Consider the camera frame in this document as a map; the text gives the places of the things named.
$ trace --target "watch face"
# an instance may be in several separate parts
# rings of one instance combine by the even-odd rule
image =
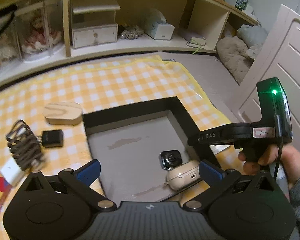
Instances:
[[[181,154],[178,150],[163,151],[160,153],[159,158],[164,170],[171,170],[182,165]]]

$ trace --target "finger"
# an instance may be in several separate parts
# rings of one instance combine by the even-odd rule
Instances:
[[[239,152],[238,159],[242,162],[245,162],[247,160],[246,156],[244,155],[243,151]]]
[[[247,175],[255,175],[260,171],[260,165],[254,162],[245,162],[243,170]]]
[[[278,147],[275,144],[270,144],[264,154],[258,160],[258,164],[262,166],[273,163],[278,156]]]

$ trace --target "open box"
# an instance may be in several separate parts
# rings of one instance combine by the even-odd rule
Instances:
[[[101,163],[100,182],[107,198],[121,201],[163,201],[178,191],[166,182],[159,154],[178,150],[183,164],[206,159],[219,166],[209,146],[187,144],[200,132],[177,97],[113,107],[83,115],[93,159]]]

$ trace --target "stain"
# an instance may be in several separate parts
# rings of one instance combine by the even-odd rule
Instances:
[[[116,141],[113,145],[108,146],[108,149],[113,150],[115,148],[119,148],[119,147],[129,144],[129,143],[141,141],[141,139],[142,139],[142,137],[131,138],[131,139],[120,139],[120,140]]]

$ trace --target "black handheld device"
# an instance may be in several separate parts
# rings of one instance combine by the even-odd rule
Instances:
[[[234,144],[243,148],[248,161],[257,162],[269,144],[292,142],[292,127],[287,96],[277,77],[257,83],[262,118],[252,123],[230,123],[200,132],[188,144]]]

